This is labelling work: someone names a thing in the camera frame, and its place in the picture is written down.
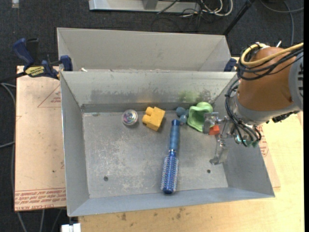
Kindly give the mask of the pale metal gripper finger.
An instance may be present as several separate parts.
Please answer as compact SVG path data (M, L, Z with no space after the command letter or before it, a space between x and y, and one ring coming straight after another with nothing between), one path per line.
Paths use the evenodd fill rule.
M210 159L210 163L212 165L218 165L218 164L224 163L227 159L228 152L229 152L229 149L226 145L226 140L218 139L216 148L215 148L214 157Z
M202 131L204 134L209 134L211 129L218 124L218 112L208 112L204 114L204 122L202 125Z

